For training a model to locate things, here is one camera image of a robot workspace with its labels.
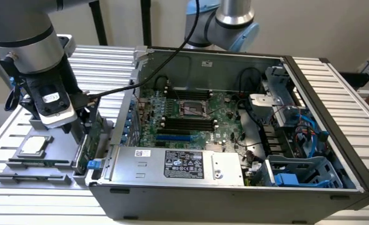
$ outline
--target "blue latch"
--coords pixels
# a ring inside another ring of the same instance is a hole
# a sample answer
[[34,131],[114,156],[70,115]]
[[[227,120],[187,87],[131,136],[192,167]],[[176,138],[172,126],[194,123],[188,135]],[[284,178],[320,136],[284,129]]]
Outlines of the blue latch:
[[126,144],[128,140],[128,137],[126,135],[122,136],[122,144]]
[[329,180],[324,180],[317,184],[300,184],[296,174],[280,173],[275,175],[275,182],[281,187],[305,187],[305,188],[327,188],[329,187]]
[[87,163],[87,169],[88,170],[100,170],[100,168],[102,168],[102,161],[99,161],[99,160],[91,160]]
[[130,128],[124,127],[123,128],[123,135],[127,135],[127,134],[130,134]]
[[127,127],[130,127],[130,126],[132,125],[132,122],[131,122],[130,120],[127,120],[127,121],[124,122],[124,125],[126,125]]

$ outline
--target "metal slatted table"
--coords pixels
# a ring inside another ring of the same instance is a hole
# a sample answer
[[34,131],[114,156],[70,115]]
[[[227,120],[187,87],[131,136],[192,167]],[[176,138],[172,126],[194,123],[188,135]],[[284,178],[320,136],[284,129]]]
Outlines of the metal slatted table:
[[[134,70],[136,48],[79,46],[70,58],[79,86],[91,93],[99,93],[128,83]],[[317,59],[296,58],[296,62],[328,106],[336,122],[344,129],[349,141],[356,146],[369,168],[369,114],[359,108],[359,103],[339,74],[329,64]],[[100,113],[111,121],[116,120],[123,94],[103,97]],[[353,119],[345,113],[356,115]],[[23,137],[30,132],[30,113],[15,110],[0,128],[0,172],[6,160],[13,156]],[[99,206],[88,190],[56,189],[0,189],[0,224],[184,224],[172,222],[112,221]],[[344,210],[332,215],[320,225],[369,225],[369,206],[360,211]]]

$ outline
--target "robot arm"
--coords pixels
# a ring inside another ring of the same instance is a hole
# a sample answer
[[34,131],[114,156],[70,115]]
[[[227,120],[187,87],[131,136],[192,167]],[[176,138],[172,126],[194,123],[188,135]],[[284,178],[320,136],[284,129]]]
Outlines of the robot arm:
[[[260,30],[252,0],[203,0],[200,5],[200,20],[187,47],[206,49],[216,45],[232,52],[245,52]],[[192,0],[187,9],[186,35],[195,21],[195,12]]]
[[22,105],[49,128],[76,120],[72,98],[82,94],[49,13],[91,1],[0,0],[0,64],[31,96]]
[[[74,122],[78,111],[95,103],[78,87],[49,13],[91,1],[0,0],[0,64],[31,97],[21,105],[49,128]],[[192,3],[195,8],[194,12],[188,10],[188,44],[194,47],[215,44],[231,51],[244,51],[259,28],[253,23],[251,0],[222,0],[222,4],[208,2],[204,0],[202,4],[198,23],[198,4],[196,1],[190,3],[190,9]],[[191,24],[196,25],[195,35],[191,35]]]

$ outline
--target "white wall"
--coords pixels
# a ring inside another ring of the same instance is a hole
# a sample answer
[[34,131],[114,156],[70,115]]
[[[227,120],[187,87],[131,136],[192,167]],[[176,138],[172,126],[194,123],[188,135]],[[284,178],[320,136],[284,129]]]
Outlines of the white wall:
[[[187,0],[152,1],[154,45],[184,39]],[[251,52],[327,57],[353,70],[369,57],[369,0],[253,0],[261,32]],[[143,44],[140,0],[104,0],[111,43]]]
[[76,44],[99,44],[92,11],[88,4],[52,13],[50,17],[56,32],[59,34],[72,34]]

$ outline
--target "white sticker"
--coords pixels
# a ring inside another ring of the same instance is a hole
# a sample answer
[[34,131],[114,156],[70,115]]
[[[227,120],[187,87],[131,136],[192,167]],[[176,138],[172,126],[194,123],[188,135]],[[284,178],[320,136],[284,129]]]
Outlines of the white sticker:
[[56,100],[60,99],[60,94],[58,92],[55,92],[50,95],[43,96],[42,98],[43,98],[45,103],[55,102]]
[[212,63],[211,61],[203,61],[203,62],[202,62],[202,66],[203,66],[203,67],[212,67],[212,64],[214,64],[214,63]]
[[151,157],[152,151],[151,150],[136,150],[135,156],[136,157]]

